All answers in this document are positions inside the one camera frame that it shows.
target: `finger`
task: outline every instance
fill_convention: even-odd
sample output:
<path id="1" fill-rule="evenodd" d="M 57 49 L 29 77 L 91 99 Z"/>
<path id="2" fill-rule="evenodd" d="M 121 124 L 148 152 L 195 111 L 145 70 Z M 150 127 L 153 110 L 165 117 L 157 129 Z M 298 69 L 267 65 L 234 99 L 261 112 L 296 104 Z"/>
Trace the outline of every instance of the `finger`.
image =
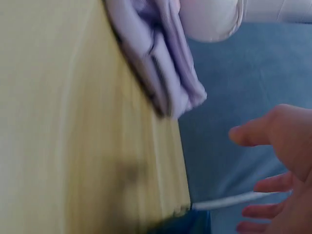
<path id="1" fill-rule="evenodd" d="M 229 137 L 233 142 L 241 146 L 269 145 L 266 125 L 266 116 L 250 120 L 242 126 L 232 128 Z"/>
<path id="2" fill-rule="evenodd" d="M 240 222 L 236 228 L 239 233 L 254 232 L 263 233 L 268 227 L 267 223 L 252 223 L 248 221 Z"/>
<path id="3" fill-rule="evenodd" d="M 246 207 L 242 214 L 248 218 L 273 219 L 283 211 L 285 204 L 286 201 L 272 205 L 252 205 Z"/>
<path id="4" fill-rule="evenodd" d="M 261 193 L 272 193 L 272 192 L 287 192 L 292 188 L 293 188 L 293 174 L 291 172 L 287 172 L 257 182 L 253 190 L 255 192 Z"/>

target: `white object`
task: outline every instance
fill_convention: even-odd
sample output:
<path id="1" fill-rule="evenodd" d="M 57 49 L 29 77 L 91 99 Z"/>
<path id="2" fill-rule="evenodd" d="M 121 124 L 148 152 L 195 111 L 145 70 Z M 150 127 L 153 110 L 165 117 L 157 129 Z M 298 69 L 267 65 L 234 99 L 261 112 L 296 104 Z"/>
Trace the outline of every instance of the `white object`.
<path id="1" fill-rule="evenodd" d="M 180 0 L 187 36 L 205 42 L 227 39 L 247 22 L 312 22 L 312 0 Z"/>
<path id="2" fill-rule="evenodd" d="M 199 41 L 227 39 L 243 19 L 243 0 L 181 0 L 180 4 L 185 34 Z"/>
<path id="3" fill-rule="evenodd" d="M 217 200 L 194 203 L 192 208 L 195 210 L 210 211 L 210 210 L 219 209 L 222 207 L 228 207 L 228 206 L 233 206 L 233 205 L 248 202 L 248 201 L 253 201 L 253 200 L 263 198 L 272 194 L 275 194 L 275 193 L 248 192 L 248 193 L 239 194 L 236 196 L 220 198 Z"/>

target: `dark blue object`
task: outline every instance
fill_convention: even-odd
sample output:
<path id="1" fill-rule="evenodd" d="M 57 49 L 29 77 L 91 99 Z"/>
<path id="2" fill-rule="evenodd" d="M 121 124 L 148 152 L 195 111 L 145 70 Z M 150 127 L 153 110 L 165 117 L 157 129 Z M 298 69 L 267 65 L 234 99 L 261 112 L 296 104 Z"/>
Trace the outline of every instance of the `dark blue object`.
<path id="1" fill-rule="evenodd" d="M 172 217 L 159 224 L 148 234 L 210 234 L 210 213 L 188 211 L 179 217 Z"/>

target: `folded fabric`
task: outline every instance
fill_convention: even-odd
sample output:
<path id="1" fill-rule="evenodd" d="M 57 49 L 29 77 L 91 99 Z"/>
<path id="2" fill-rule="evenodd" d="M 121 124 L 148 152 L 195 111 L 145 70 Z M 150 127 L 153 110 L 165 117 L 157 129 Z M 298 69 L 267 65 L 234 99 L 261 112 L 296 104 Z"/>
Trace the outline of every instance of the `folded fabric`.
<path id="1" fill-rule="evenodd" d="M 120 46 L 154 106 L 178 118 L 207 97 L 175 0 L 105 0 Z"/>

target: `fingernail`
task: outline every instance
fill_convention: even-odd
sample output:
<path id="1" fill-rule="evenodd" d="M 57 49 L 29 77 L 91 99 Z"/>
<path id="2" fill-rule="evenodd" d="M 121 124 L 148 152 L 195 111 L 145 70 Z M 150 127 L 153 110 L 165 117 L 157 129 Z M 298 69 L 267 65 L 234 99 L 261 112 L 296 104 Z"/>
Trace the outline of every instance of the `fingernail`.
<path id="1" fill-rule="evenodd" d="M 230 129 L 230 134 L 235 134 L 237 130 L 240 128 L 240 126 L 236 126 Z"/>

